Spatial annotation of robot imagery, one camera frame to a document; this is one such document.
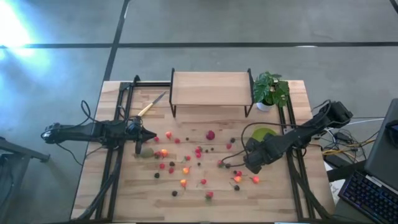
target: electronic device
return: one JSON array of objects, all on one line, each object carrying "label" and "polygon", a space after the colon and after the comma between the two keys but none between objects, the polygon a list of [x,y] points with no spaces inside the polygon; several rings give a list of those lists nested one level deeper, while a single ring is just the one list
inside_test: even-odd
[{"label": "electronic device", "polygon": [[398,99],[391,101],[364,170],[349,177],[339,197],[379,223],[398,223]]}]

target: concrete floor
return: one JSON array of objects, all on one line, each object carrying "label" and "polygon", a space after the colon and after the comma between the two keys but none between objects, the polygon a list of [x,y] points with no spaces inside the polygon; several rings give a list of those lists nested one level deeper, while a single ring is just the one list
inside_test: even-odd
[{"label": "concrete floor", "polygon": [[[0,1],[0,45],[112,43],[122,0]],[[129,42],[398,41],[388,0],[131,1],[121,36]],[[0,49],[0,136],[51,154],[32,161],[9,223],[68,220],[81,167],[39,137],[54,121],[76,124],[94,111],[110,49]],[[398,96],[398,47],[119,49],[111,80],[169,80],[171,68],[264,70],[305,80],[310,103],[340,100],[354,116],[384,116]],[[348,127],[358,140],[381,122]],[[67,142],[83,159],[85,143]]]}]

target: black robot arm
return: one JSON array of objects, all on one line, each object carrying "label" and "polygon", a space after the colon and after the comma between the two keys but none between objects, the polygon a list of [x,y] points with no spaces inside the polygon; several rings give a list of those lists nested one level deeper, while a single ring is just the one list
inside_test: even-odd
[{"label": "black robot arm", "polygon": [[261,142],[250,138],[245,146],[250,153],[243,157],[244,163],[251,172],[258,174],[262,165],[278,160],[292,147],[305,147],[313,135],[322,132],[327,127],[343,127],[349,123],[352,116],[353,114],[341,102],[330,102],[322,107],[311,120],[283,136],[266,134]]}]

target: small wooden platform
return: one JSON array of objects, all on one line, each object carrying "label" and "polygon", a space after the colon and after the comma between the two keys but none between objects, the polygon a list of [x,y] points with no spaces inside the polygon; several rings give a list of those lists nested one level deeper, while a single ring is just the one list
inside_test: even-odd
[{"label": "small wooden platform", "polygon": [[248,72],[174,72],[173,105],[252,105]]},{"label": "small wooden platform", "polygon": [[[236,74],[236,79],[241,78],[240,76],[244,76],[243,73]],[[218,83],[228,86],[222,79]],[[120,82],[104,83],[96,119],[113,119],[119,84]],[[289,81],[289,87],[296,122],[302,124],[312,118],[304,82]],[[135,88],[130,114],[138,114],[141,109],[165,90],[168,91],[169,88]],[[185,97],[191,99],[195,95],[196,92],[191,92]],[[240,135],[243,127],[247,124],[256,121],[280,122],[276,107],[267,113],[253,108],[248,118],[242,116],[243,110],[242,106],[184,106],[178,109],[177,118],[173,118],[169,98],[166,94],[142,117],[144,127],[157,133],[160,142],[156,143],[154,140],[150,140],[143,144],[143,147],[151,147],[155,151],[167,149],[169,156],[161,160],[135,158],[134,143],[130,141],[126,143],[116,197],[114,221],[248,223],[297,221],[285,157],[262,168],[258,174],[261,180],[259,184],[251,182],[250,177],[253,174],[245,167],[237,167],[236,169],[241,170],[245,175],[243,181],[239,184],[241,188],[239,192],[234,191],[230,185],[230,183],[233,183],[233,180],[231,180],[233,169],[220,169],[216,165],[218,160],[243,149],[240,143]],[[280,133],[278,126],[257,125],[248,128],[244,134],[244,142],[251,136],[254,129],[259,127],[271,128]],[[216,137],[212,141],[205,138],[208,130],[215,132]],[[171,131],[173,138],[179,138],[181,143],[175,144],[173,140],[168,140],[165,137],[166,131]],[[228,150],[226,144],[232,137],[236,139],[236,142]],[[214,151],[204,152],[202,157],[197,159],[194,154],[197,146],[209,150],[213,147]],[[99,147],[98,144],[90,143],[87,153],[97,147]],[[184,156],[187,155],[191,156],[192,160],[182,162]],[[106,150],[100,149],[86,159],[72,218],[81,215],[98,193],[105,157]],[[304,160],[312,192],[319,202],[330,213],[333,213],[334,203],[319,148],[308,147]],[[170,161],[176,163],[173,174],[168,173]],[[228,160],[232,164],[240,164],[242,161],[240,155]],[[166,164],[166,169],[160,170],[160,178],[155,179],[154,174],[159,172],[159,164],[162,162]],[[188,175],[182,174],[182,168],[189,166],[191,166],[191,172]],[[207,184],[198,185],[200,179],[203,178],[207,180]],[[180,186],[181,179],[188,181],[186,190]],[[178,191],[177,197],[172,196],[173,190]],[[210,202],[205,200],[205,192],[208,190],[214,192],[213,200]],[[301,198],[303,208],[306,208],[303,196]],[[104,203],[104,216],[108,211],[108,199],[106,198]]]}]

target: keyboard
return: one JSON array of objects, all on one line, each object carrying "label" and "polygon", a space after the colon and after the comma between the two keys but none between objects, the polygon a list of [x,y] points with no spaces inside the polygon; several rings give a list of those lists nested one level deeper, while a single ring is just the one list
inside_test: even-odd
[{"label": "keyboard", "polygon": [[355,172],[338,196],[377,223],[398,224],[398,195]]}]

